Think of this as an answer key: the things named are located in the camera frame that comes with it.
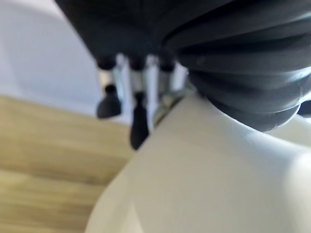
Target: wooden surface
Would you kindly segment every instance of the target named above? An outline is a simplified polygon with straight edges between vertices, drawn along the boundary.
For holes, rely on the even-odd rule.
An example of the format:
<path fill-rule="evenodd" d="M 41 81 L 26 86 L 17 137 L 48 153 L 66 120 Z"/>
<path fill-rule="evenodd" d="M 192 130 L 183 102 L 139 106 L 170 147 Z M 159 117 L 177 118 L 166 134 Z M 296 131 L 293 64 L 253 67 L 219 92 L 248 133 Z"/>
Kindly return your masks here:
<path fill-rule="evenodd" d="M 133 152 L 128 127 L 0 97 L 0 232 L 83 233 Z"/>

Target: black rubber tip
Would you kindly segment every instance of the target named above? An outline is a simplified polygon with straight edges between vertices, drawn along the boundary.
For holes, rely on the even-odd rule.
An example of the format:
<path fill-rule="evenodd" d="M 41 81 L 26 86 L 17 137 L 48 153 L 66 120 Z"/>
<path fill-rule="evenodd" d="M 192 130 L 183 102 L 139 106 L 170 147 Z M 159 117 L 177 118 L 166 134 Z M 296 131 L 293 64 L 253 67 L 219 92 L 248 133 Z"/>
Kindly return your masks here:
<path fill-rule="evenodd" d="M 144 94 L 139 92 L 135 94 L 137 105 L 134 109 L 134 119 L 131 128 L 130 142 L 133 149 L 138 150 L 143 142 L 149 136 L 147 123 L 147 110 L 143 106 Z"/>

